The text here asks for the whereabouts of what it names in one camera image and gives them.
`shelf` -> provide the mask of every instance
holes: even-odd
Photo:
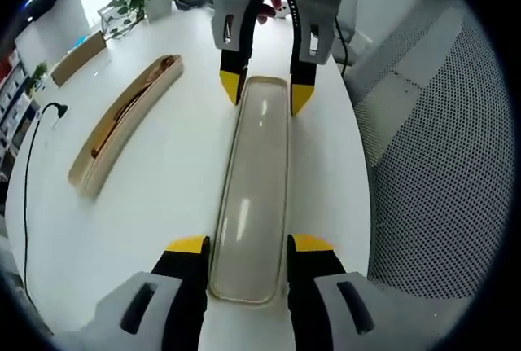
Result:
[[[2,80],[2,82],[0,82],[0,94],[2,93],[3,86],[4,86],[4,85],[9,81],[9,79],[11,78],[13,72],[15,72],[16,69],[20,66],[20,63],[21,63],[21,62],[22,62],[22,61],[19,60],[18,63],[15,65],[15,67],[11,69],[11,71],[9,72],[9,74],[7,74],[7,75],[4,77],[4,79]]]
[[[9,104],[7,104],[7,108],[6,108],[6,111],[0,115],[0,130],[2,129],[2,126],[4,124],[4,122],[6,121],[6,117],[7,115],[9,115],[9,112],[11,111],[11,109],[13,108],[13,106],[18,102],[18,99],[20,98],[20,96],[24,93],[24,84],[25,82],[28,80],[28,76],[25,76],[24,80],[22,81],[22,83],[18,86],[18,88],[16,89],[16,92],[15,94],[13,95],[13,98],[11,99],[11,101],[9,102]]]
[[[31,107],[31,103],[33,102],[33,100],[30,99],[29,97],[27,97],[27,95],[25,95],[25,94],[22,94],[21,98],[26,98],[26,100],[24,101],[25,105],[22,105],[20,110],[16,113],[16,115],[18,117],[15,119],[15,123],[13,123],[12,127],[6,133],[6,141],[7,141],[6,149],[7,150],[11,146],[11,143],[13,141],[13,138],[15,137],[16,131],[18,131],[18,127],[20,127],[20,123],[24,120],[24,116],[27,113],[27,111],[29,110],[29,108]]]
[[[25,75],[24,78],[22,78],[22,82],[16,87],[15,94],[16,94],[16,92],[18,92],[18,90],[20,90],[20,87],[27,81],[27,79],[28,79],[28,75]],[[8,94],[7,92],[2,96],[2,98],[5,98],[5,97],[9,97],[10,99],[12,99],[12,96],[10,94]]]

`office chair backrest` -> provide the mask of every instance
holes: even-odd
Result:
[[[424,298],[473,296],[505,229],[512,115],[462,0],[418,0],[349,73],[370,179],[368,278]]]

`white desk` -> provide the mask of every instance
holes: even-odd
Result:
[[[230,155],[237,109],[221,88],[220,51],[210,10],[142,22],[110,41],[46,102],[69,105],[56,125],[49,111],[28,179],[28,288],[53,331],[75,330],[102,297],[132,274],[150,271],[173,239],[210,235]],[[289,78],[292,29],[256,27],[250,75]],[[153,59],[181,54],[185,72],[153,107],[122,151],[96,201],[81,200],[68,170],[96,122]],[[366,274],[370,202],[355,116],[332,59],[317,70],[315,94],[290,127],[290,232],[335,245],[348,271]],[[23,180],[32,124],[7,196],[7,229],[20,273],[24,262]],[[246,309],[209,298],[199,349],[293,349],[283,298]]]

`tan plastic tray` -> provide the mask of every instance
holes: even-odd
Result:
[[[149,75],[168,57],[174,59],[173,64],[145,89]],[[152,106],[181,76],[182,71],[180,55],[163,55],[145,69],[108,108],[69,170],[68,180],[79,195],[91,199],[98,196],[127,140]]]
[[[250,77],[244,86],[209,287],[218,298],[269,303],[280,284],[286,227],[287,83]]]
[[[101,32],[88,36],[79,46],[70,50],[52,70],[51,76],[57,86],[62,86],[81,66],[94,58],[107,43]]]

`robotic arm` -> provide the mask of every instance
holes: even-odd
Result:
[[[213,0],[213,38],[222,50],[220,77],[231,102],[241,99],[252,56],[253,29],[263,0]],[[329,58],[333,26],[342,0],[287,0],[293,19],[291,55],[291,114],[296,115],[314,91],[317,64]],[[311,49],[312,34],[318,39]]]
[[[96,305],[93,321],[55,335],[55,342],[70,351],[196,351],[209,257],[209,237],[172,242],[151,273],[135,274]],[[434,344],[440,307],[433,315],[415,297],[389,295],[358,273],[346,274],[323,239],[289,235],[286,259],[296,351],[412,351]]]

